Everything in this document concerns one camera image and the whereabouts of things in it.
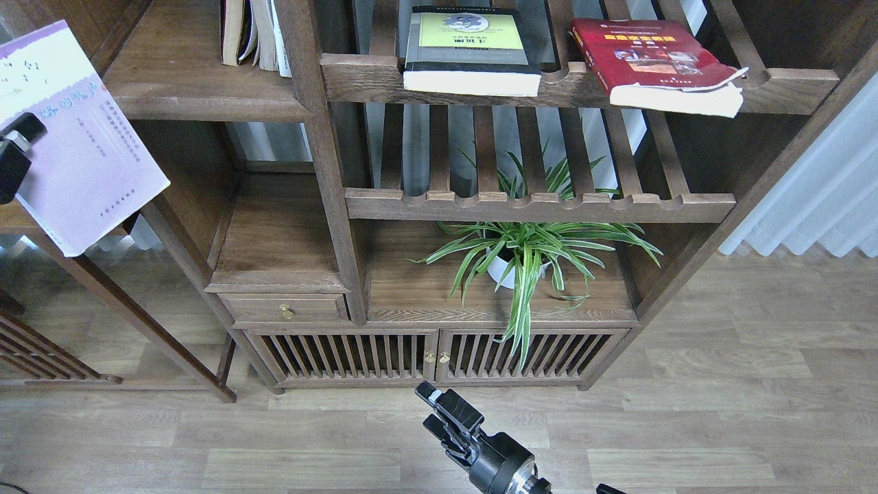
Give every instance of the wooden cabinet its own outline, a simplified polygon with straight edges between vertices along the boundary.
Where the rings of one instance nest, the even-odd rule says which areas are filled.
[[[438,330],[247,331],[279,388],[417,386],[435,375]]]
[[[579,384],[629,330],[534,329],[521,364],[502,331],[443,330],[436,380],[455,386]]]
[[[376,0],[370,45],[358,47],[355,9],[368,2],[277,0],[292,80],[219,63],[218,0],[154,0],[139,17],[143,2],[130,4],[136,22],[104,81],[128,118],[139,120],[172,181],[144,214],[229,331],[248,343],[245,353],[272,388],[435,378],[586,389],[878,65],[875,2],[705,0],[702,43],[724,62],[750,67],[739,83],[742,112],[735,119],[645,112],[646,136],[632,149],[621,110],[568,39],[570,0],[544,2],[555,60],[543,65],[536,98],[405,91],[396,1]],[[678,0],[653,5],[660,18],[687,25]],[[610,18],[629,16],[624,0],[604,0],[601,8]],[[375,183],[367,102],[385,109],[381,128],[371,129],[384,136],[372,150],[382,156]],[[429,187],[420,195],[400,186],[403,104],[429,105]],[[470,197],[451,187],[448,105],[471,105],[479,129]],[[498,192],[492,105],[515,107],[509,125],[527,136],[520,154],[532,193],[524,199]],[[562,132],[552,138],[563,140],[570,158],[573,200],[541,192],[540,144],[548,136],[539,134],[537,106],[558,109]],[[594,190],[582,106],[601,112],[621,199]],[[304,122],[314,174],[293,173],[301,163],[255,171],[264,167],[241,160],[226,128],[213,123],[244,120]],[[515,356],[493,342],[506,324],[508,294],[476,280],[462,307],[447,298],[453,260],[402,260],[446,240],[436,220],[638,222],[665,255],[658,269],[634,250],[609,253],[608,269],[575,310],[541,287],[534,351],[517,375]],[[281,305],[301,317],[285,319]],[[448,361],[427,362],[427,352],[437,361],[445,352]]]

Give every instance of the spider plant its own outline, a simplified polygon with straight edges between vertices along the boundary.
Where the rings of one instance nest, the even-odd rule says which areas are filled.
[[[475,166],[472,159],[462,150],[461,152]],[[509,151],[507,153],[519,173],[510,178],[503,171],[499,171],[500,189],[513,199],[523,198],[528,191],[524,181],[520,180],[520,177],[524,176],[522,162],[515,154]],[[591,162],[590,167],[593,169],[601,159]],[[573,187],[566,157],[549,169],[546,175],[546,189],[551,193],[557,193],[561,199],[572,199]],[[597,192],[619,193],[616,189],[598,189]],[[654,245],[637,236],[638,233],[642,235],[644,231],[635,223],[475,222],[453,225],[439,223],[439,225],[446,233],[457,238],[414,262],[429,265],[452,253],[464,252],[464,258],[451,284],[449,298],[460,289],[461,303],[465,303],[466,293],[472,280],[476,275],[487,271],[488,266],[501,256],[501,253],[506,254],[508,265],[500,280],[505,279],[513,268],[515,269],[512,307],[509,311],[506,332],[500,342],[512,338],[511,351],[520,349],[519,370],[522,369],[528,356],[530,300],[539,281],[543,264],[550,264],[552,267],[551,283],[555,292],[562,299],[575,302],[570,307],[575,309],[588,297],[588,292],[577,296],[561,294],[565,289],[564,274],[560,265],[562,260],[570,263],[582,274],[588,287],[588,282],[595,279],[589,264],[605,267],[601,260],[589,251],[614,251],[615,247],[611,243],[621,242],[642,248],[657,265],[659,260],[656,255],[661,255],[661,251]],[[497,282],[494,290],[499,287],[500,281]]]

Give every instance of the white curtain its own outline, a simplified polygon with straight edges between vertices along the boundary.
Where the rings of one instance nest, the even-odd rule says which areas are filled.
[[[815,243],[834,256],[878,256],[878,76],[823,131],[720,246],[796,255]]]

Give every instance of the wooden shelf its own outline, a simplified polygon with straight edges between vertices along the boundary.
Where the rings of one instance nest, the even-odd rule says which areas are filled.
[[[660,171],[647,176],[645,171],[639,170],[635,165],[622,113],[615,108],[603,110],[603,115],[622,192],[620,199],[610,199],[606,193],[595,192],[579,112],[572,108],[559,109],[558,116],[570,162],[573,199],[562,200],[558,194],[546,192],[540,150],[542,139],[533,108],[517,109],[519,133],[529,137],[521,139],[521,156],[525,168],[524,180],[530,194],[513,200],[499,192],[490,106],[473,109],[479,191],[472,197],[457,196],[450,190],[448,109],[439,105],[430,107],[429,190],[417,197],[408,196],[400,190],[399,180],[401,113],[401,105],[388,105],[385,109],[381,188],[348,188],[345,192],[351,218],[461,222],[719,223],[735,206],[734,196],[728,193],[689,191],[663,113],[646,112],[650,134],[658,150]]]
[[[128,235],[128,229],[133,225],[126,220],[122,225],[110,230],[107,235]],[[45,235],[46,232],[37,224],[18,199],[9,204],[0,205],[0,235]]]
[[[291,80],[220,63],[218,0],[154,0],[104,83],[129,119],[297,122],[311,116]]]
[[[663,0],[665,17],[688,25],[680,2]],[[414,103],[431,105],[513,105],[610,108],[609,100],[593,72],[588,71],[581,55],[572,49],[566,30],[573,17],[570,0],[546,2],[549,25],[555,37],[558,68],[543,73],[539,96],[508,98],[406,91],[402,85],[401,68],[405,60],[388,53],[395,47],[396,32],[385,26],[394,25],[398,15],[396,2],[378,0],[373,15],[372,36],[368,55],[323,54],[320,66],[326,84],[327,100],[380,103]],[[611,18],[629,18],[624,0],[606,2]],[[766,68],[744,29],[731,0],[707,0],[714,11],[741,66],[750,67],[746,79],[738,85],[744,90],[744,113],[811,114],[838,83],[832,70]]]
[[[451,240],[433,222],[374,222],[374,252],[371,258],[370,323],[408,323],[413,327],[440,324],[443,328],[505,328],[512,290],[494,292],[487,275],[476,277],[461,306],[460,296],[448,292],[461,257],[448,256],[432,265],[404,259],[423,258]],[[574,310],[551,287],[549,277],[539,283],[531,303],[534,327],[542,328],[630,328],[637,325],[625,279],[614,252],[598,256],[607,266],[595,266],[597,280],[590,284],[592,294]],[[587,292],[575,269],[565,266],[566,292]]]
[[[313,174],[251,173],[236,199],[213,293],[347,293]]]

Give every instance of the black cable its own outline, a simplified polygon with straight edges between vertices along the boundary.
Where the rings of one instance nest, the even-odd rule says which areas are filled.
[[[0,482],[0,486],[11,487],[12,489],[17,490],[18,492],[23,492],[24,494],[30,494],[30,492],[28,492],[27,490],[24,490],[24,489],[18,487],[17,485],[13,485],[11,483]]]

